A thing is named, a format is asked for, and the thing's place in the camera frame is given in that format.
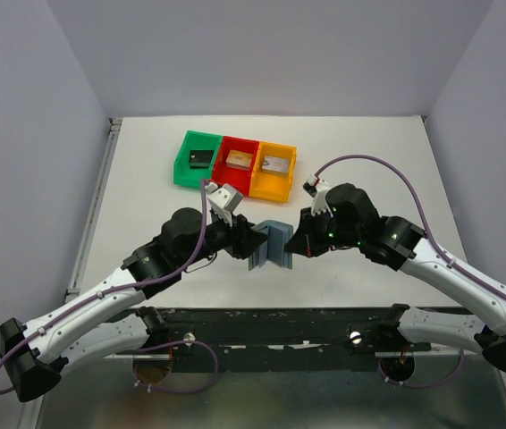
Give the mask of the sage green card holder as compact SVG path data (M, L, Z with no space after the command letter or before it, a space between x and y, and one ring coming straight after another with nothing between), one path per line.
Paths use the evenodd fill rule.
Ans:
M285 251L285 245L292 238L293 226L266 220L254 226L253 230L265 234L266 241L249 257L249 270L261 268L267 262L292 269L292 253Z

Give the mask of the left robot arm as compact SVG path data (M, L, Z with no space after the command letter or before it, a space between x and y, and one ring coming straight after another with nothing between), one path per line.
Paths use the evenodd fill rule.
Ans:
M21 402L52 390L63 371L103 352L142 348L157 331L157 314L124 312L179 282L189 265L219 251L250 257L267 240L236 215L230 223L206 219L194 208L173 213L161 232L137 248L108 277L76 299L35 319L11 318L0 325L0 367Z

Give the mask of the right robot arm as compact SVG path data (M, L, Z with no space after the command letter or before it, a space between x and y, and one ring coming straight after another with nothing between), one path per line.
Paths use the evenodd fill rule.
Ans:
M316 177L286 251L319 257L357 249L366 259L434 287L465 308L463 314L393 305L378 332L395 344L433 343L481 355L506 373L506 285L439 247L428 231L399 216L378 214L367 193L352 184L330 186Z

